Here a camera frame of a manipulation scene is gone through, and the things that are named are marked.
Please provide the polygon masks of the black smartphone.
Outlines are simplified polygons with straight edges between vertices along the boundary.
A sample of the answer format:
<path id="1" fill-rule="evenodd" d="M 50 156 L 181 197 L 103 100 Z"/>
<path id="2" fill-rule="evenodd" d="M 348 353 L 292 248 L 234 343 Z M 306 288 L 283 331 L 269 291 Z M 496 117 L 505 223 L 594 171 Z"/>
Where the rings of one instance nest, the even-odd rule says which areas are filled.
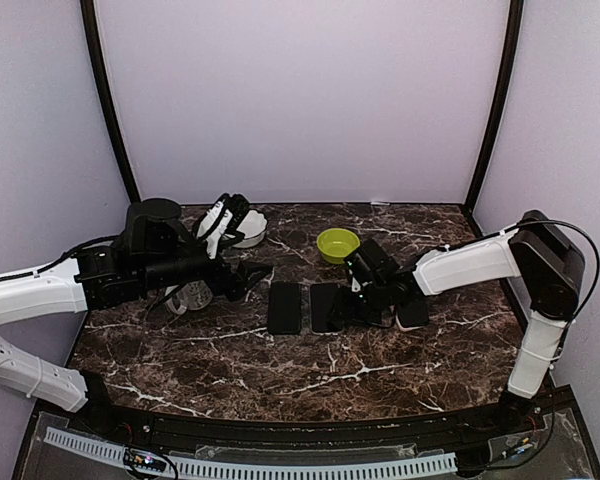
<path id="1" fill-rule="evenodd" d="M 274 282 L 269 290 L 267 331 L 296 335 L 301 331 L 301 290 L 298 283 Z"/>

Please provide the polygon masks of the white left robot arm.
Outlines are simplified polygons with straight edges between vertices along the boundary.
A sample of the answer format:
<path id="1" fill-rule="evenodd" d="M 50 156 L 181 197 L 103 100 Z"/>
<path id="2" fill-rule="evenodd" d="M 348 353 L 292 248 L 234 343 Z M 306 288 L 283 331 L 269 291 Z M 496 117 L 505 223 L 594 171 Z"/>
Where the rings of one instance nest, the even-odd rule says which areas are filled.
<path id="1" fill-rule="evenodd" d="M 273 268 L 259 262 L 231 266 L 229 247 L 249 248 L 265 236 L 267 219 L 240 194 L 223 194 L 192 227 L 169 199 L 132 203 L 118 235 L 86 241 L 57 260 L 0 275 L 0 326 L 59 313 L 107 310 L 153 291 L 157 306 L 175 314 L 202 309 L 216 296 L 242 299 Z M 100 375 L 67 369 L 16 348 L 0 336 L 0 385 L 54 404 L 100 436 L 121 427 L 120 412 Z"/>

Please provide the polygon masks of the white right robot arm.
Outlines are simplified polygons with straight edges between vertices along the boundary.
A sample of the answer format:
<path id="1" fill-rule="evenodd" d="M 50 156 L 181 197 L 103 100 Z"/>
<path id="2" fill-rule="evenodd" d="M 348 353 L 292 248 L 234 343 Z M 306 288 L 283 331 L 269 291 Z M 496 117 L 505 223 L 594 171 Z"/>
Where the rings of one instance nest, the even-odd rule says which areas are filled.
<path id="1" fill-rule="evenodd" d="M 557 362 L 568 329 L 591 295 L 581 291 L 585 256 L 565 235 L 577 226 L 549 219 L 538 210 L 498 232 L 459 245 L 426 251 L 404 266 L 374 240 L 349 254 L 344 265 L 350 284 L 335 294 L 330 317 L 379 325 L 386 310 L 397 323 L 428 322 L 427 300 L 456 288 L 519 278 L 530 300 L 530 316 L 505 395 L 490 413 L 501 434 L 514 432 L 529 416 L 526 400 L 539 391 Z"/>

